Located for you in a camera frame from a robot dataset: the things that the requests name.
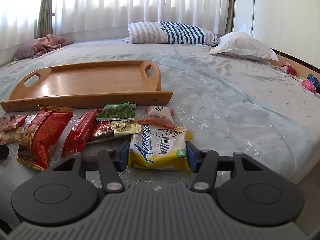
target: gray curtain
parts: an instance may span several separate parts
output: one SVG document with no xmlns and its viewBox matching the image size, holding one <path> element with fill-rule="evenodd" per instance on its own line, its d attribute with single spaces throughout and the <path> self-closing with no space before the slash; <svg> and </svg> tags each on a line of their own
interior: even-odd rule
<svg viewBox="0 0 320 240">
<path fill-rule="evenodd" d="M 225 34 L 233 31 L 233 20 L 235 16 L 235 2 L 236 0 L 229 0 L 227 27 L 226 27 Z"/>
<path fill-rule="evenodd" d="M 52 33 L 51 0 L 41 0 L 36 37 L 41 38 Z"/>
</svg>

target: tray handle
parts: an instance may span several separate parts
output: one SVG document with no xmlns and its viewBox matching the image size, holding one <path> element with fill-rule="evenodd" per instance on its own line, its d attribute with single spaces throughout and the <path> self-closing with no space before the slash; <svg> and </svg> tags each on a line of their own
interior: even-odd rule
<svg viewBox="0 0 320 240">
<path fill-rule="evenodd" d="M 153 74 L 148 77 L 148 70 L 152 68 Z M 143 88 L 145 91 L 161 90 L 161 73 L 158 66 L 150 60 L 145 60 L 140 66 Z"/>
<path fill-rule="evenodd" d="M 42 68 L 31 72 L 30 74 L 26 75 L 23 79 L 19 81 L 18 84 L 14 87 L 11 95 L 9 96 L 9 100 L 13 99 L 21 99 L 30 93 L 37 85 L 39 85 L 43 80 L 45 80 L 51 74 L 51 68 Z M 31 86 L 26 87 L 25 82 L 28 81 L 33 76 L 37 76 L 39 79 L 34 82 Z"/>
</svg>

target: cartoon face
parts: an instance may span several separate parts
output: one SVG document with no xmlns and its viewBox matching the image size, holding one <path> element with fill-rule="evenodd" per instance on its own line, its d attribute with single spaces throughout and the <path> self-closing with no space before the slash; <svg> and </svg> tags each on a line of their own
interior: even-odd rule
<svg viewBox="0 0 320 240">
<path fill-rule="evenodd" d="M 167 137 L 175 137 L 178 134 L 180 134 L 180 132 L 177 131 L 172 131 L 170 129 L 157 129 L 157 130 L 150 130 L 149 131 L 150 134 L 156 135 L 158 137 L 162 137 L 162 138 L 167 138 Z"/>
</svg>

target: pink yarn ball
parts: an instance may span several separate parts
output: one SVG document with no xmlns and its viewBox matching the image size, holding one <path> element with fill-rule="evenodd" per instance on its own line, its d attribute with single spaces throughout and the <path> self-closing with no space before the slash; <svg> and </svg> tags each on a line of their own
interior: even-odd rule
<svg viewBox="0 0 320 240">
<path fill-rule="evenodd" d="M 313 83 L 308 80 L 308 79 L 305 79 L 305 80 L 302 80 L 301 81 L 301 85 L 303 87 L 305 87 L 306 89 L 308 89 L 309 91 L 311 91 L 312 93 L 315 93 L 316 92 L 316 87 L 313 85 Z"/>
</svg>

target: curtain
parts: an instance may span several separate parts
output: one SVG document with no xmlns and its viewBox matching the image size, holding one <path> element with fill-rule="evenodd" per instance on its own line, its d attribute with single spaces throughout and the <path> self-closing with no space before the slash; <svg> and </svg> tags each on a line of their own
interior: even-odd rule
<svg viewBox="0 0 320 240">
<path fill-rule="evenodd" d="M 0 0 L 0 50 L 34 39 L 39 0 Z"/>
<path fill-rule="evenodd" d="M 224 34 L 227 15 L 228 0 L 56 0 L 54 33 L 171 21 Z"/>
<path fill-rule="evenodd" d="M 36 37 L 41 38 L 52 34 L 52 5 L 51 0 L 41 0 Z"/>
<path fill-rule="evenodd" d="M 230 33 L 233 30 L 233 21 L 235 18 L 235 4 L 236 4 L 236 0 L 229 0 L 227 27 L 226 27 L 225 34 Z"/>
</svg>

